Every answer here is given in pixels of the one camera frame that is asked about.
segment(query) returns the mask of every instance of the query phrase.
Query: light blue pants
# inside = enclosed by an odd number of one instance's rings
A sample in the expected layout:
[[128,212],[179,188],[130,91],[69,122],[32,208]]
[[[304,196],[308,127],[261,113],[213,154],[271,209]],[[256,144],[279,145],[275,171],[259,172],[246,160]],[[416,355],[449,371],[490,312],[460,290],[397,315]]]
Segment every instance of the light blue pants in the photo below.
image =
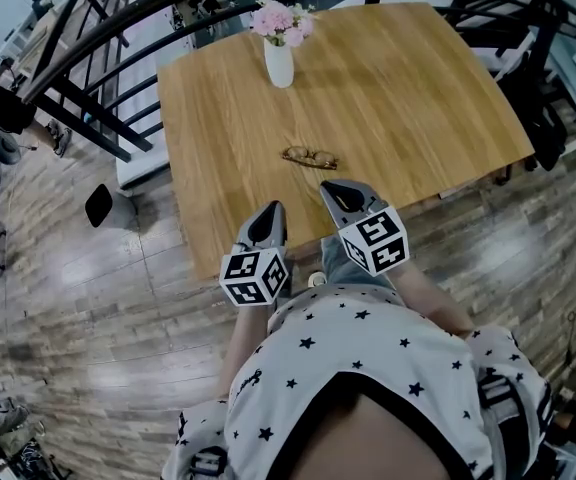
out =
[[336,234],[322,238],[321,252],[321,263],[328,284],[373,284],[392,290],[393,286],[386,276],[372,277],[352,261]]

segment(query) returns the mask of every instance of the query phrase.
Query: wooden table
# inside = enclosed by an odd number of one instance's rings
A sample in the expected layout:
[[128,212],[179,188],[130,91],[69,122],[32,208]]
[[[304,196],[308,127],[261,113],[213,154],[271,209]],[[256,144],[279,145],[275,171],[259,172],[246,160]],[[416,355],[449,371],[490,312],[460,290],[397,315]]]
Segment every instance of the wooden table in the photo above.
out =
[[[180,218],[199,277],[214,275],[263,203],[286,207],[288,246],[334,231],[319,184],[350,178],[395,207],[533,153],[483,64],[429,5],[323,11],[293,50],[295,81],[273,87],[262,40],[245,32],[159,71]],[[304,145],[336,171],[287,162]]]

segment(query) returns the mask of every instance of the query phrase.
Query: white vase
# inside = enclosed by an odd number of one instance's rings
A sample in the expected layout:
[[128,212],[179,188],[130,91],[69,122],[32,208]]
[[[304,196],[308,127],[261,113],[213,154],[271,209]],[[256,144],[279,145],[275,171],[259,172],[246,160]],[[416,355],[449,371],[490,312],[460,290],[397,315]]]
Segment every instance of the white vase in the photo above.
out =
[[272,84],[281,89],[290,86],[295,77],[295,65],[292,61],[290,46],[275,46],[264,39],[264,57]]

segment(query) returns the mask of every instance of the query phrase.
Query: eyeglasses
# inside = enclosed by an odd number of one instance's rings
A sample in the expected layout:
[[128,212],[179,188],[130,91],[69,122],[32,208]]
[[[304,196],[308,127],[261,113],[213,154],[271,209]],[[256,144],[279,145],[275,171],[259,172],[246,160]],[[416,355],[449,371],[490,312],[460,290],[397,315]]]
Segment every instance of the eyeglasses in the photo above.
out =
[[309,151],[303,146],[291,146],[281,153],[281,158],[315,169],[337,169],[337,159],[326,151]]

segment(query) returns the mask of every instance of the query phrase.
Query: vase with pink flowers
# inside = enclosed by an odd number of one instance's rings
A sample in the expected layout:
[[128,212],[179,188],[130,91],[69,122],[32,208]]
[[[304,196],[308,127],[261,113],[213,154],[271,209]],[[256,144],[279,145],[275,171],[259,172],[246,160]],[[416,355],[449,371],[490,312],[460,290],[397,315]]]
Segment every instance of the vase with pink flowers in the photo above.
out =
[[295,67],[291,48],[312,34],[312,8],[300,4],[285,6],[276,0],[259,0],[261,9],[252,13],[251,28],[264,38],[264,57],[270,81],[275,87],[292,84]]

